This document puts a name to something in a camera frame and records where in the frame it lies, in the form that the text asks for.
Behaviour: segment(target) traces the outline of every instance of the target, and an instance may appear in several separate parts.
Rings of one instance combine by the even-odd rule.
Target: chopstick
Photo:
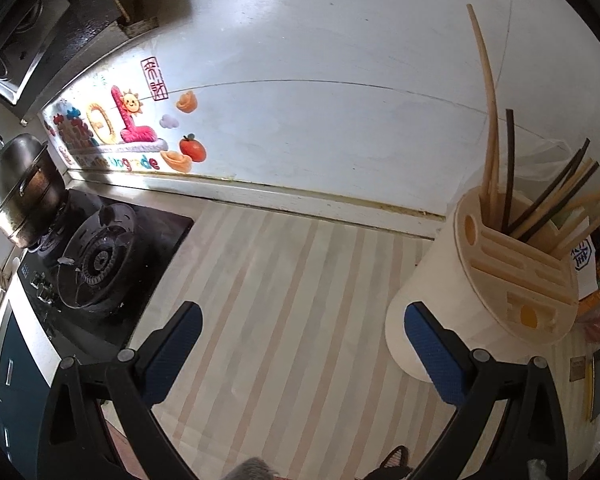
[[[600,200],[600,189],[593,193],[589,193],[583,197],[580,197],[576,200],[573,200],[572,202],[569,202],[564,207],[563,211],[565,211],[565,212],[572,211],[574,209],[577,209],[584,205],[590,204],[592,202],[597,202],[598,200]]]
[[[482,207],[482,216],[486,216],[489,227],[493,227],[495,224],[496,201],[498,199],[498,158],[500,156],[498,147],[498,107],[496,105],[496,89],[493,83],[493,73],[491,73],[487,46],[484,44],[484,38],[482,37],[482,31],[480,30],[474,7],[471,4],[467,4],[466,8],[469,11],[469,18],[471,19],[471,25],[474,29],[475,42],[478,45],[478,53],[480,54],[482,76],[484,77],[484,90],[487,95],[487,113],[489,117],[487,153],[484,159],[482,183],[480,184],[480,206]]]
[[[559,260],[563,259],[567,254],[571,252],[571,250],[577,246],[581,241],[583,241],[587,236],[589,236],[593,231],[595,231],[598,227],[600,227],[600,214],[596,216],[595,220],[589,225],[587,229],[583,232],[575,235],[573,238],[570,238],[567,242],[554,249],[551,252],[551,256],[558,258]]]
[[[564,177],[564,181],[565,182],[567,182],[567,180],[569,180],[573,176],[573,174],[576,172],[576,170],[578,169],[578,165],[582,161],[582,158],[584,157],[584,154],[587,152],[587,148],[589,147],[589,143],[590,142],[591,141],[589,140],[589,137],[587,137],[586,139],[584,139],[583,145],[576,152],[576,154],[578,155],[579,158],[576,158],[576,162],[573,163],[573,166],[569,170],[569,173],[567,173],[567,176]]]
[[[548,209],[552,208],[556,205],[560,199],[564,196],[564,193],[571,189],[571,187],[576,184],[582,177],[582,175],[591,167],[593,164],[593,160],[591,158],[587,158],[581,167],[578,168],[578,171],[565,183],[565,186],[555,189],[551,195],[547,197],[547,199],[541,203],[541,205],[531,213],[529,218],[527,218],[522,224],[520,224],[511,234],[512,238],[519,238],[522,234],[524,234],[533,224],[535,224],[544,213],[547,212]]]
[[[572,167],[578,167],[578,164],[582,160],[584,156],[584,151],[586,151],[586,146],[588,146],[587,141],[582,145],[582,147],[573,154],[571,160],[567,163],[567,165],[562,169],[562,171],[554,178],[554,180],[547,186],[547,188],[540,194],[538,198],[536,198],[535,202],[532,203],[529,207],[527,207],[523,213],[514,220],[509,227],[507,227],[506,231],[503,231],[504,234],[510,235],[517,227],[519,227],[527,218],[529,218],[534,211],[538,209],[540,204],[544,202],[549,194],[561,183],[561,181],[565,178],[565,176],[571,171]]]
[[[513,110],[506,109],[507,114],[507,187],[504,194],[504,208],[502,210],[502,227],[504,232],[509,226],[509,215],[511,213],[511,198],[513,196],[514,164],[516,160],[516,125],[513,122]]]
[[[571,179],[568,180],[567,183],[565,183],[564,186],[560,188],[560,192],[556,194],[558,196],[561,194],[561,192],[564,191],[564,193],[562,193],[560,201],[551,208],[548,208],[544,215],[542,215],[542,217],[535,224],[533,224],[523,235],[521,235],[520,238],[518,238],[518,240],[520,240],[521,242],[528,242],[529,238],[536,234],[544,226],[544,224],[546,224],[557,212],[559,212],[566,205],[566,203],[573,198],[573,196],[577,192],[579,192],[582,186],[584,186],[587,183],[587,180],[591,178],[591,175],[593,175],[599,167],[600,164],[598,162],[593,164],[593,166],[589,168],[587,173],[585,173],[584,176],[578,180],[575,186],[573,184],[570,184]],[[576,172],[571,178],[576,177],[577,174],[578,172]]]
[[[580,208],[578,212],[574,212],[567,218],[566,222],[562,225],[558,234],[552,240],[552,244],[549,246],[545,253],[551,254],[555,249],[562,243],[562,241],[569,235],[571,235],[575,228],[577,228],[582,221],[589,216],[586,209]]]

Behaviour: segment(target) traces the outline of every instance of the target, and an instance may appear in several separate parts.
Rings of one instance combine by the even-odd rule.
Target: striped countertop
[[[204,316],[202,335],[154,414],[193,471],[215,480],[261,456],[293,480],[353,480],[398,444],[416,465],[453,407],[403,373],[384,341],[388,303],[428,240],[318,219],[209,202],[175,255],[131,347],[183,300]],[[548,355],[570,446],[570,468],[589,454],[583,381],[568,336]],[[465,472],[475,471],[502,406]],[[119,426],[112,407],[106,417]]]

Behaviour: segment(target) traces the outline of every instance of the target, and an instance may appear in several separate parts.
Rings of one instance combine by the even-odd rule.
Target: cabinet handle
[[[7,380],[4,382],[7,386],[11,386],[11,376],[13,375],[13,359],[9,359],[9,367],[7,368]]]

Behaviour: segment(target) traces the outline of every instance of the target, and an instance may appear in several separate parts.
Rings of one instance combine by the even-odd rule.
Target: knife block
[[[503,202],[501,193],[499,210]],[[510,217],[529,204],[515,194]],[[578,310],[575,271],[569,255],[558,260],[536,248],[551,246],[556,235],[548,222],[526,244],[485,226],[478,188],[469,190],[387,310],[386,342],[400,368],[430,382],[404,333],[413,301],[470,349],[484,348],[499,361],[526,362],[560,341]]]

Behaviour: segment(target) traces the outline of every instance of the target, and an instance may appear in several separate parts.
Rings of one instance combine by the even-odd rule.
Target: black glass cooktop
[[[69,190],[18,275],[60,357],[110,360],[126,346],[191,218]]]

